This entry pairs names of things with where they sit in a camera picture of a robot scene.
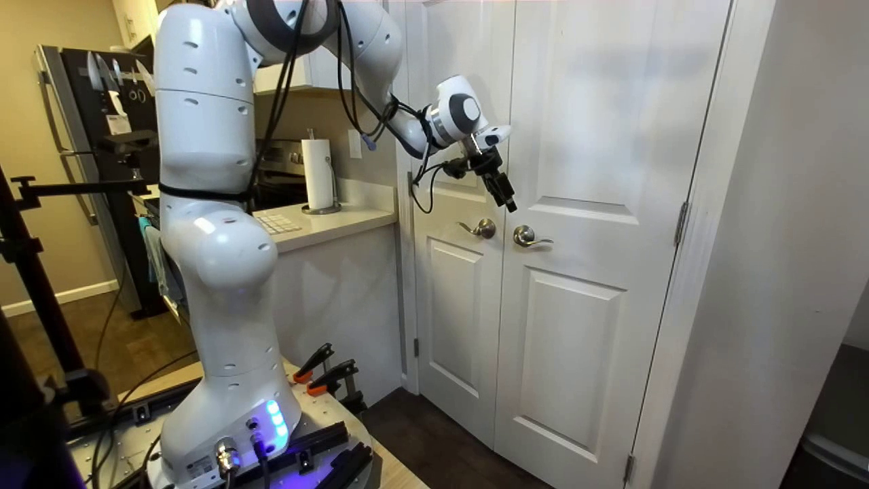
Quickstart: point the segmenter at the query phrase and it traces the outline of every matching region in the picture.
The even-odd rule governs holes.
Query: door frame
[[[406,3],[407,0],[390,0],[390,11],[399,23],[399,27],[407,24]],[[690,219],[684,225],[684,242],[673,262],[668,300],[657,330],[646,398],[634,443],[637,462],[627,486],[646,489],[656,484],[774,9],[777,0],[730,0],[730,20],[724,34],[721,67],[716,75],[716,91],[710,98],[707,128],[698,145],[698,163],[690,187]],[[396,79],[399,95],[411,92],[411,88],[415,86],[407,67],[411,62],[406,60]],[[413,253],[413,202],[407,198],[406,179],[411,170],[415,170],[413,158],[407,158],[396,145],[406,388],[420,395],[421,383],[413,342],[420,338],[420,285]]]

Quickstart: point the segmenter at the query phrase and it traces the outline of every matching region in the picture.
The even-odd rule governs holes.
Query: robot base
[[[316,424],[311,417],[303,417],[299,429],[295,432],[295,440],[299,440],[299,437],[304,437],[311,432],[318,432],[318,429],[323,429],[323,424]],[[339,443],[339,445],[318,454],[314,459],[316,462],[314,471],[308,471],[308,473],[299,473],[299,465],[288,465],[288,469],[272,471],[269,486],[314,489],[331,473],[331,462],[342,452],[350,452],[360,443],[368,443],[368,440],[360,440],[360,437],[350,435],[349,443]],[[220,486],[225,486],[225,482],[219,477],[219,471],[209,471],[209,473],[205,473],[205,477],[198,477],[198,479],[194,479],[189,484],[174,484],[170,479],[167,465],[163,465],[162,445],[148,459],[144,471],[148,471],[148,482],[151,482],[153,489],[220,489]],[[349,489],[379,489],[382,486],[382,471],[384,471],[384,462],[382,462],[382,458],[373,454],[373,462],[349,484]],[[232,484],[232,486],[262,489],[265,479],[246,482],[246,484]]]

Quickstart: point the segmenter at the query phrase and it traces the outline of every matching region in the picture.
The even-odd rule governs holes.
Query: door panel
[[[622,486],[729,0],[519,0],[497,452]]]
[[[407,11],[411,103],[426,107],[434,88],[468,76],[491,122],[509,122],[515,0],[413,0]],[[432,163],[459,158],[451,147]],[[429,179],[420,187],[426,205]],[[497,209],[475,178],[437,178],[434,212],[413,212],[421,395],[485,443],[494,443],[494,379],[502,284],[502,232],[468,235]]]

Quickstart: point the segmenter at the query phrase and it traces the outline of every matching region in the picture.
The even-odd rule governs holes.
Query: door knob
[[[494,239],[497,235],[497,225],[491,221],[482,221],[475,230],[471,230],[468,224],[459,225],[479,239]]]
[[[519,247],[531,247],[531,251],[550,251],[553,239],[539,239],[539,235],[534,232],[534,225],[517,225],[515,230],[515,242]]]

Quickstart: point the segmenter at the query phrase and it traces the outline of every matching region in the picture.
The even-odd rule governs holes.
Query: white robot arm
[[[155,34],[162,235],[186,277],[205,380],[163,424],[153,486],[220,486],[280,458],[303,420],[272,319],[277,251],[242,202],[255,170],[254,72],[320,43],[411,156],[466,145],[468,166],[515,209],[497,158],[506,133],[466,79],[443,81],[424,111],[395,98],[402,35],[382,0],[171,7]]]

